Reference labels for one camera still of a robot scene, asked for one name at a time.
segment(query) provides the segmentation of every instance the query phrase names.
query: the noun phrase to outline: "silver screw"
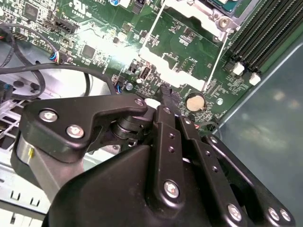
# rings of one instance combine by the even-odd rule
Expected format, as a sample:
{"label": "silver screw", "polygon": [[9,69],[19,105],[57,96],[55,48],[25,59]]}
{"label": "silver screw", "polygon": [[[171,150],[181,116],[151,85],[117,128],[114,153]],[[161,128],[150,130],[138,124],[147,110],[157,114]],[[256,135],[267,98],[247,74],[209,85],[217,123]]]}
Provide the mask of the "silver screw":
{"label": "silver screw", "polygon": [[165,108],[163,108],[163,110],[164,110],[165,112],[167,112],[168,114],[171,114],[171,111],[170,111],[169,108],[165,107]]}
{"label": "silver screw", "polygon": [[223,99],[222,98],[218,98],[216,101],[217,105],[222,105],[223,104]]}
{"label": "silver screw", "polygon": [[217,142],[218,142],[217,139],[216,139],[215,137],[213,137],[213,136],[211,136],[210,139],[211,139],[211,141],[212,141],[213,143],[217,143]]}
{"label": "silver screw", "polygon": [[235,205],[233,204],[229,204],[227,206],[228,212],[230,213],[231,217],[233,219],[235,219],[236,221],[241,221],[242,220],[242,216],[240,211],[238,210],[238,208],[236,208]]}
{"label": "silver screw", "polygon": [[164,183],[164,190],[171,198],[177,198],[179,196],[179,188],[171,181],[166,181]]}
{"label": "silver screw", "polygon": [[58,115],[50,110],[43,110],[39,117],[45,122],[55,122],[58,119]]}
{"label": "silver screw", "polygon": [[219,21],[219,25],[221,28],[225,28],[228,25],[228,23],[229,23],[229,21],[225,18],[223,18]]}
{"label": "silver screw", "polygon": [[186,124],[190,124],[190,120],[188,118],[184,118]]}
{"label": "silver screw", "polygon": [[131,83],[128,83],[125,85],[125,88],[126,90],[131,91],[134,88],[134,86]]}
{"label": "silver screw", "polygon": [[290,216],[288,215],[288,213],[284,209],[280,209],[280,213],[282,214],[282,217],[284,217],[284,219],[286,221],[290,221]]}
{"label": "silver screw", "polygon": [[84,136],[84,130],[76,124],[72,124],[72,125],[68,126],[66,129],[66,133],[70,137],[76,138],[76,139],[82,138]]}
{"label": "silver screw", "polygon": [[135,99],[134,100],[134,102],[137,104],[137,105],[139,105],[139,106],[143,106],[144,104],[143,104],[143,102],[142,102],[142,100],[141,99]]}
{"label": "silver screw", "polygon": [[269,214],[270,214],[270,216],[274,219],[274,220],[276,220],[276,221],[279,221],[280,220],[280,217],[279,217],[279,215],[277,214],[277,212],[273,209],[273,208],[268,208],[268,211],[269,211]]}

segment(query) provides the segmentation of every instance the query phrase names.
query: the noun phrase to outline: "hex bolt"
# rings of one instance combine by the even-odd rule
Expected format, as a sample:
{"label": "hex bolt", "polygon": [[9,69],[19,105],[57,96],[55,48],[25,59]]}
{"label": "hex bolt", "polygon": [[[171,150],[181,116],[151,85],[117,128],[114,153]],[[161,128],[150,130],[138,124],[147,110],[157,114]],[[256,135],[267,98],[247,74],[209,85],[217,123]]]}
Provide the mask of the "hex bolt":
{"label": "hex bolt", "polygon": [[84,136],[84,130],[76,124],[72,124],[69,127],[67,127],[66,133],[70,137],[75,138],[75,139],[79,139]]}
{"label": "hex bolt", "polygon": [[278,215],[278,213],[273,209],[273,208],[268,208],[268,211],[269,211],[269,214],[270,214],[270,216],[274,219],[274,220],[276,220],[276,221],[279,221],[280,220],[280,217],[279,217],[279,215]]}
{"label": "hex bolt", "polygon": [[139,105],[139,106],[144,106],[144,104],[143,104],[143,102],[142,102],[141,99],[136,98],[136,99],[134,100],[134,102],[135,102],[137,105]]}
{"label": "hex bolt", "polygon": [[286,221],[290,221],[290,216],[288,215],[288,213],[287,213],[284,209],[280,209],[280,213],[282,214],[282,217],[283,217]]}
{"label": "hex bolt", "polygon": [[45,122],[55,122],[58,119],[58,115],[51,110],[43,110],[40,112],[39,117]]}
{"label": "hex bolt", "polygon": [[215,137],[213,137],[213,136],[210,137],[210,140],[211,140],[213,143],[217,143],[217,142],[218,142],[217,139],[216,139]]}
{"label": "hex bolt", "polygon": [[231,217],[233,219],[235,219],[236,221],[241,221],[242,220],[241,213],[235,205],[229,204],[227,206],[227,209],[228,209],[228,212],[229,212],[229,214],[231,215]]}
{"label": "hex bolt", "polygon": [[179,196],[179,188],[172,181],[166,181],[164,183],[164,191],[166,192],[166,194],[169,197],[171,197],[173,199],[175,199]]}

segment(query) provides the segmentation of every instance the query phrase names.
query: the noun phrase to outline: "small component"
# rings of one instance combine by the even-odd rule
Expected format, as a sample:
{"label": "small component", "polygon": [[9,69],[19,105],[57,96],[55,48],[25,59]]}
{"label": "small component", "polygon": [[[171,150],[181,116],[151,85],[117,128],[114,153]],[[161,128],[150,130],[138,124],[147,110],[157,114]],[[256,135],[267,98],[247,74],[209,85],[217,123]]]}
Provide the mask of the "small component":
{"label": "small component", "polygon": [[140,78],[143,79],[143,80],[146,79],[148,74],[150,73],[150,71],[151,71],[150,67],[145,67],[143,69],[143,71],[141,72],[141,74],[140,74]]}
{"label": "small component", "polygon": [[131,91],[131,90],[134,88],[134,86],[133,86],[133,84],[131,84],[131,83],[127,83],[127,84],[125,85],[125,88],[126,88],[126,90]]}
{"label": "small component", "polygon": [[92,59],[94,57],[95,51],[96,50],[94,48],[92,48],[92,47],[90,47],[88,45],[85,45],[84,48],[83,48],[82,54],[86,58]]}
{"label": "small component", "polygon": [[78,25],[73,25],[70,22],[62,20],[60,18],[55,19],[54,26],[68,34],[74,34],[79,27]]}
{"label": "small component", "polygon": [[186,107],[189,111],[197,112],[205,108],[205,98],[199,92],[193,92],[186,98]]}
{"label": "small component", "polygon": [[32,6],[27,2],[25,3],[23,16],[25,16],[27,19],[31,21],[36,21],[38,17],[38,12],[38,8]]}
{"label": "small component", "polygon": [[120,6],[127,8],[129,6],[130,2],[131,2],[131,0],[120,0]]}
{"label": "small component", "polygon": [[48,11],[46,19],[48,19],[48,20],[53,19],[53,12],[51,10]]}
{"label": "small component", "polygon": [[240,62],[237,62],[233,67],[232,72],[236,75],[240,75],[241,73],[243,73],[244,70],[245,70],[244,66]]}
{"label": "small component", "polygon": [[119,39],[117,37],[114,38],[113,43],[118,43]]}
{"label": "small component", "polygon": [[125,31],[127,31],[127,32],[130,32],[130,31],[132,30],[132,27],[129,26],[128,24],[123,24],[123,25],[122,25],[122,28],[123,28]]}
{"label": "small component", "polygon": [[147,35],[147,32],[146,32],[146,31],[142,31],[142,32],[141,32],[141,36],[142,36],[143,38],[145,38],[146,35]]}
{"label": "small component", "polygon": [[135,63],[131,63],[128,68],[128,71],[130,71],[131,73],[136,73],[137,69],[138,69],[138,65]]}
{"label": "small component", "polygon": [[145,0],[135,0],[132,12],[135,14],[141,13],[144,4],[145,4]]}
{"label": "small component", "polygon": [[261,81],[260,76],[257,73],[253,72],[250,77],[250,84],[255,86],[260,81]]}
{"label": "small component", "polygon": [[13,85],[14,85],[14,87],[18,87],[18,88],[24,87],[24,83],[20,80],[14,81]]}
{"label": "small component", "polygon": [[120,0],[109,0],[109,3],[112,6],[118,6],[118,5],[120,5]]}

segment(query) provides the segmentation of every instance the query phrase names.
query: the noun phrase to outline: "ram slot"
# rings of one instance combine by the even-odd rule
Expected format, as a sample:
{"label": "ram slot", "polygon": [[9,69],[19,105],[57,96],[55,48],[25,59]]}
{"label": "ram slot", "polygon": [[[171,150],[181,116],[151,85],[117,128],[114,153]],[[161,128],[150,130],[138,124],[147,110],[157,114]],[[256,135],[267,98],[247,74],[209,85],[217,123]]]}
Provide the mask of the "ram slot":
{"label": "ram slot", "polygon": [[275,27],[287,10],[292,6],[292,4],[297,0],[282,1],[279,6],[275,9],[275,12],[266,19],[266,22],[262,27],[254,34],[254,39],[249,45],[246,45],[239,53],[242,59],[246,60],[249,55],[258,47],[263,46],[263,40],[267,37],[268,33]]}
{"label": "ram slot", "polygon": [[287,30],[279,36],[279,38],[276,40],[276,43],[274,45],[271,45],[271,47],[264,52],[264,55],[260,57],[255,63],[254,67],[257,69],[260,69],[263,64],[272,56],[273,53],[275,53],[279,47],[289,38],[289,36],[303,23],[303,14],[300,15],[297,20],[293,21]]}
{"label": "ram slot", "polygon": [[247,62],[250,64],[254,64],[264,53],[267,49],[272,45],[275,44],[275,40],[287,30],[289,25],[294,21],[297,17],[300,16],[300,12],[303,9],[303,1],[297,2],[293,7],[289,10],[289,12],[285,15],[285,17],[278,23],[275,29],[267,35],[266,39],[262,42],[262,45],[254,54],[252,54],[248,59]]}
{"label": "ram slot", "polygon": [[252,38],[257,29],[262,25],[264,20],[272,13],[275,9],[275,5],[281,0],[269,0],[261,8],[261,10],[255,15],[255,17],[249,22],[249,25],[246,26],[240,37],[237,39],[237,42],[234,43],[231,47],[231,51],[234,54],[237,54],[245,44]]}

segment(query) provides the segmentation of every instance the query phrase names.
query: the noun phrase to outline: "cable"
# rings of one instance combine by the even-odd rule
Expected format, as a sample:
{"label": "cable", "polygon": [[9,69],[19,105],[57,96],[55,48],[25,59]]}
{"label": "cable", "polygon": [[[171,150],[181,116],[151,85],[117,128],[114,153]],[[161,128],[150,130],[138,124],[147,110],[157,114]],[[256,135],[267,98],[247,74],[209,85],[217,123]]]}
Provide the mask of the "cable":
{"label": "cable", "polygon": [[[20,59],[20,61],[25,64],[26,66],[30,66],[33,65],[29,60],[27,60],[27,58],[22,54],[22,52],[20,51],[18,45],[15,43],[14,45],[14,49],[15,49],[15,54],[16,56]],[[31,96],[24,96],[24,95],[18,95],[18,94],[13,94],[12,98],[16,99],[16,100],[32,100],[35,98],[38,98],[40,95],[43,94],[43,92],[45,91],[46,88],[46,84],[45,84],[45,79],[42,75],[41,72],[35,70],[32,71],[33,75],[35,76],[35,78],[38,81],[38,84],[40,86],[40,91],[38,94],[35,95],[31,95]]]}
{"label": "cable", "polygon": [[204,127],[204,126],[207,126],[207,125],[213,125],[219,133],[219,139],[222,140],[221,129],[219,128],[219,126],[215,122],[203,122],[203,123],[199,124],[199,127],[201,128],[201,127]]}
{"label": "cable", "polygon": [[85,78],[85,83],[86,83],[86,88],[85,88],[85,93],[83,96],[89,96],[90,93],[90,79],[89,79],[89,74],[84,73],[84,78]]}
{"label": "cable", "polygon": [[5,68],[0,69],[0,75],[1,74],[10,74],[10,73],[17,73],[17,72],[28,72],[28,71],[35,71],[35,70],[46,70],[46,69],[63,69],[63,70],[75,70],[80,72],[88,73],[104,82],[108,85],[109,91],[112,95],[116,94],[116,89],[111,81],[110,78],[105,76],[103,73],[88,69],[85,67],[75,66],[75,65],[58,65],[55,63],[46,63],[46,64],[38,64],[38,65],[30,65],[30,66],[21,66],[21,67],[15,67],[15,68]]}
{"label": "cable", "polygon": [[16,41],[15,41],[14,35],[11,33],[11,31],[8,28],[3,27],[2,24],[0,24],[0,29],[2,29],[5,33],[8,34],[8,36],[10,38],[10,42],[11,42],[10,51],[9,51],[8,55],[6,56],[4,62],[0,65],[0,68],[2,68],[4,66],[6,66],[12,59],[12,57],[14,55],[14,45],[15,45]]}

